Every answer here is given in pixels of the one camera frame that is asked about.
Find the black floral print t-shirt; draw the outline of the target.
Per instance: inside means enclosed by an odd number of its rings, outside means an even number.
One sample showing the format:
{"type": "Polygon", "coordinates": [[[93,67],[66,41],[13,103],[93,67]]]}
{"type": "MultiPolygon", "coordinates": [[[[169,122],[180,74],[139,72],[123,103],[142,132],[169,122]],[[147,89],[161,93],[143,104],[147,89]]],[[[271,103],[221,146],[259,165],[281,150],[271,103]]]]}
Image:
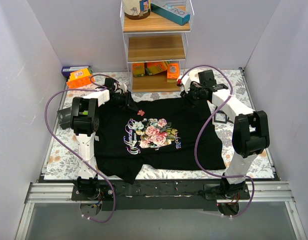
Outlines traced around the black floral print t-shirt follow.
{"type": "Polygon", "coordinates": [[[155,169],[223,170],[222,142],[207,101],[182,98],[137,102],[138,112],[107,102],[99,107],[94,142],[98,169],[132,184],[143,165],[155,169]]]}

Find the white wire wooden shelf rack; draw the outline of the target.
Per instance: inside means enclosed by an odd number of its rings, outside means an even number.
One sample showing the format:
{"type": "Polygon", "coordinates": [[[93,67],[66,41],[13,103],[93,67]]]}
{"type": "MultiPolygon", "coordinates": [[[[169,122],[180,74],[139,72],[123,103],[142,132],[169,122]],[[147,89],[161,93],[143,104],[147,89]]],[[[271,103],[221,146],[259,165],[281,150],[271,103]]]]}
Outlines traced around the white wire wooden shelf rack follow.
{"type": "Polygon", "coordinates": [[[179,63],[180,70],[186,66],[188,40],[194,19],[192,2],[189,0],[164,0],[174,7],[190,13],[190,21],[180,26],[160,15],[150,12],[147,18],[132,20],[124,15],[120,6],[127,71],[130,75],[130,88],[133,93],[177,92],[176,82],[167,82],[167,71],[133,77],[132,64],[167,61],[179,63]]]}

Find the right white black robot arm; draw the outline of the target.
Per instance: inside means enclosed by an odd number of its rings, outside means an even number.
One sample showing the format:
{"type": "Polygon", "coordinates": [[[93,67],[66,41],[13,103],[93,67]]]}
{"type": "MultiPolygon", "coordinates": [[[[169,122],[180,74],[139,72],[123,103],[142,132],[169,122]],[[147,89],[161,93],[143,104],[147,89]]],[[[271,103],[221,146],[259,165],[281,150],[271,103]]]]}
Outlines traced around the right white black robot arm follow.
{"type": "Polygon", "coordinates": [[[220,183],[206,186],[207,197],[231,199],[240,192],[248,191],[246,175],[258,155],[269,147],[267,114],[255,111],[233,95],[231,83],[217,83],[212,70],[198,73],[199,80],[191,80],[188,74],[180,75],[177,85],[181,96],[190,104],[197,100],[207,100],[217,111],[224,112],[233,122],[232,145],[234,155],[227,170],[220,177],[220,183]]]}

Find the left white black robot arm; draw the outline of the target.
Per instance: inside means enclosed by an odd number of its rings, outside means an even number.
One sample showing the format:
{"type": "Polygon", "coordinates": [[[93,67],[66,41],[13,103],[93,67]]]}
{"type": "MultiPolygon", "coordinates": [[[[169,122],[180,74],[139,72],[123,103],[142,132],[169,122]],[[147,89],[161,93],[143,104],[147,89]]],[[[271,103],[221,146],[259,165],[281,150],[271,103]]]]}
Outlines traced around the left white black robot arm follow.
{"type": "Polygon", "coordinates": [[[70,127],[78,141],[78,155],[82,158],[75,186],[89,200],[95,200],[101,193],[95,172],[94,140],[100,126],[99,107],[107,102],[137,110],[126,85],[112,78],[105,79],[104,88],[98,88],[83,97],[75,97],[72,101],[70,127]]]}

